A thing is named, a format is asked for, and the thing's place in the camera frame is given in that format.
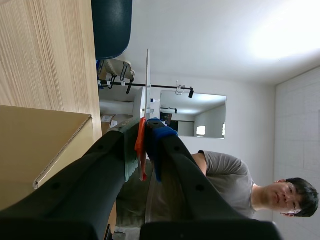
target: wooden table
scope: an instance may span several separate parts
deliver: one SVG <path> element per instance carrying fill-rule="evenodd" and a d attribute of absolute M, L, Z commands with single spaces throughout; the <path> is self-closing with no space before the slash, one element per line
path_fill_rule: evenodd
<path fill-rule="evenodd" d="M 0 0 L 0 105 L 91 114 L 97 141 L 95 63 L 91 0 Z"/>

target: chair backrest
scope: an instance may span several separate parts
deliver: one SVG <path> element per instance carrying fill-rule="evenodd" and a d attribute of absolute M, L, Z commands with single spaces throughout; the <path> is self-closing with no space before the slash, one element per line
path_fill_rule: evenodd
<path fill-rule="evenodd" d="M 114 59 L 128 47 L 132 0 L 91 0 L 95 58 Z"/>

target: black hair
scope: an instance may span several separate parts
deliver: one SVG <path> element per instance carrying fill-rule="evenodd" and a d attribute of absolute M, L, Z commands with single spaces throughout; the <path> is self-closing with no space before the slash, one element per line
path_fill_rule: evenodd
<path fill-rule="evenodd" d="M 302 196 L 300 202 L 301 211 L 294 214 L 295 217 L 308 218 L 315 214 L 319 206 L 319 197 L 317 190 L 306 180 L 302 178 L 289 178 L 285 180 L 292 183 L 296 192 Z"/>

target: window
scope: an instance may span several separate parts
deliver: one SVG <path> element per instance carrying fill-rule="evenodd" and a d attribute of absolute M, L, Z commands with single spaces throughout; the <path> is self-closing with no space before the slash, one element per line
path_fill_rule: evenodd
<path fill-rule="evenodd" d="M 225 137 L 225 135 L 226 135 L 226 123 L 222 125 L 222 137 Z"/>
<path fill-rule="evenodd" d="M 198 126 L 196 128 L 197 135 L 206 135 L 206 126 Z"/>

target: gray t-shirt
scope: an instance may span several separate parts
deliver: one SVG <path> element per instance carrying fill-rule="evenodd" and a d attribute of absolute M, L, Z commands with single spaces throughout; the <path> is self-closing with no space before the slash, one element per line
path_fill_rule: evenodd
<path fill-rule="evenodd" d="M 252 218 L 256 212 L 251 204 L 254 181 L 248 166 L 240 159 L 223 153 L 199 151 L 204 154 L 206 177 L 222 198 L 240 214 Z M 145 222 L 170 221 L 170 210 L 161 183 L 153 172 L 146 202 Z"/>

